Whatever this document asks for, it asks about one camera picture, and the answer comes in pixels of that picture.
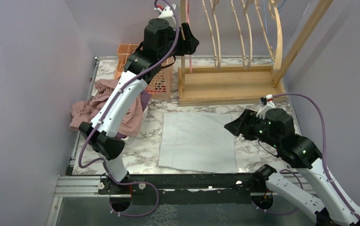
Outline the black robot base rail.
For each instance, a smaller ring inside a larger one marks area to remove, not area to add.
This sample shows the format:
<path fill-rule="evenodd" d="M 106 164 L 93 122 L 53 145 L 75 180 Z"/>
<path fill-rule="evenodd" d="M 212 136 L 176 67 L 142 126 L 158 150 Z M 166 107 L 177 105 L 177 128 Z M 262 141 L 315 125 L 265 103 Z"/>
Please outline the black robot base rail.
<path fill-rule="evenodd" d="M 134 205 L 255 204 L 270 208 L 273 192 L 254 173 L 129 174 L 118 184 L 100 176 L 99 195 L 114 207 Z"/>

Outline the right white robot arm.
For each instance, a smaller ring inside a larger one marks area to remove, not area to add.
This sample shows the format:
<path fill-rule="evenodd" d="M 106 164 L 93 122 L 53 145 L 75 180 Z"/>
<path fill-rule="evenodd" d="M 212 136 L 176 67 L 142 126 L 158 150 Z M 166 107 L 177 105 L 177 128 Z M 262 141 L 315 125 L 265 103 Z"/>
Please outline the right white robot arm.
<path fill-rule="evenodd" d="M 268 164 L 253 173 L 255 190 L 263 192 L 269 189 L 278 193 L 317 226 L 360 226 L 360 207 L 339 187 L 315 143 L 296 134 L 293 117 L 285 110 L 267 101 L 260 111 L 246 109 L 224 128 L 236 137 L 274 147 L 276 156 L 301 174 L 316 194 L 311 195 L 289 182 Z"/>

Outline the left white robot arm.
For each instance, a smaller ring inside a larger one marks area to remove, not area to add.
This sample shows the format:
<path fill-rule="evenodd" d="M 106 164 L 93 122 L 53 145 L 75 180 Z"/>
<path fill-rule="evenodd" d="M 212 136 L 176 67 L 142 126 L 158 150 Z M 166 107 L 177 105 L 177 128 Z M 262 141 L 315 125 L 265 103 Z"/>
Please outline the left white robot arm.
<path fill-rule="evenodd" d="M 166 59 L 192 55 L 199 45 L 188 23 L 181 21 L 179 7 L 169 1 L 166 4 L 161 9 L 157 1 L 154 2 L 159 16 L 149 20 L 143 41 L 127 59 L 114 91 L 97 115 L 79 126 L 85 137 L 79 157 L 82 158 L 90 145 L 111 178 L 111 188 L 119 194 L 128 189 L 128 171 L 121 157 L 125 142 L 116 137 L 122 120 L 136 98 L 161 71 Z"/>

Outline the white skirt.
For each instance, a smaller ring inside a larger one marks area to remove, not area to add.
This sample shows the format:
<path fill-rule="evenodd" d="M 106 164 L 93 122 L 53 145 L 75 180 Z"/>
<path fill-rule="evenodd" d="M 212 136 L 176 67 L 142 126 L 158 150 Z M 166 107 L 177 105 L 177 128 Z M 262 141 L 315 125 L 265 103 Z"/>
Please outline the white skirt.
<path fill-rule="evenodd" d="M 185 171 L 236 173 L 234 136 L 227 114 L 165 113 L 158 166 Z"/>

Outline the pink wire hanger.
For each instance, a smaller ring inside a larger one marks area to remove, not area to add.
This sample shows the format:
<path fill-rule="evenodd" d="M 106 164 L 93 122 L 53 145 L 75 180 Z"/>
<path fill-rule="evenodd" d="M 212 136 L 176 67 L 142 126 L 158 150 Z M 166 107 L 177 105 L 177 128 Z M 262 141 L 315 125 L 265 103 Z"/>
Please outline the pink wire hanger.
<path fill-rule="evenodd" d="M 190 6 L 190 0 L 186 0 L 186 21 L 188 24 L 190 24 L 190 18 L 189 18 L 189 6 Z M 189 73 L 192 74 L 192 56 L 189 55 Z"/>

